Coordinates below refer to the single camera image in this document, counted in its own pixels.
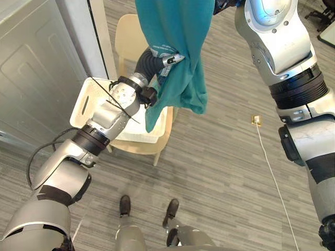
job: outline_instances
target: chair backrest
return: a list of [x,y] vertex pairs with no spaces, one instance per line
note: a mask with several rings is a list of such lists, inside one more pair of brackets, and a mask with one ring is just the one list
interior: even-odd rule
[[138,61],[148,47],[138,16],[127,14],[119,19],[115,34],[115,49],[120,58]]

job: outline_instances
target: green towel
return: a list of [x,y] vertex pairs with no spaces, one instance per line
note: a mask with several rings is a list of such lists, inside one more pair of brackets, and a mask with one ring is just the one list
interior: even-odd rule
[[158,101],[146,112],[148,132],[165,106],[205,113],[207,92],[200,53],[214,3],[209,0],[136,0],[141,28],[153,54],[162,57],[179,52],[185,56],[182,62],[171,66],[171,70],[163,69],[153,83]]

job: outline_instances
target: black joint ring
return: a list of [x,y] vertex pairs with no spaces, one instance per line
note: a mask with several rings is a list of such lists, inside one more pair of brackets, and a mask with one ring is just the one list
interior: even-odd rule
[[142,87],[139,86],[137,83],[135,83],[133,80],[127,78],[127,77],[124,77],[124,76],[120,76],[119,79],[118,79],[118,82],[119,83],[125,83],[127,85],[129,85],[130,87],[132,87],[136,93],[141,93],[142,92]]

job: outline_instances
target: silver robot arm segment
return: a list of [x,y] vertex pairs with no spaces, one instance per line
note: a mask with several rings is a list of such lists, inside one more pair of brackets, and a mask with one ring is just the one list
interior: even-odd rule
[[79,201],[91,183],[84,166],[94,166],[99,153],[125,128],[140,104],[154,104],[156,92],[148,87],[154,74],[183,58],[176,54],[158,59],[147,49],[135,73],[129,78],[119,78],[109,91],[109,100],[35,174],[32,195],[9,222],[0,242],[1,250],[74,250],[68,206]]
[[286,123],[279,129],[285,153],[307,169],[322,244],[335,250],[335,95],[323,80],[297,0],[246,0],[235,25]]

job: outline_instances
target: wooden chair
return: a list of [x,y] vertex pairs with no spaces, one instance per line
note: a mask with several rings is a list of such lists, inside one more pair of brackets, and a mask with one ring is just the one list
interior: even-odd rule
[[119,76],[127,76],[125,59],[137,62],[148,46],[138,16],[135,14],[122,16],[117,23],[115,33],[115,49],[119,56]]
[[[119,56],[119,75],[127,76],[125,60],[137,62],[148,43],[142,33],[137,15],[127,14],[120,18],[115,35],[115,49]],[[136,154],[155,155],[153,165],[156,166],[161,151],[168,143],[173,121],[173,108],[168,107],[165,133],[154,144],[134,141],[113,140],[110,146]]]

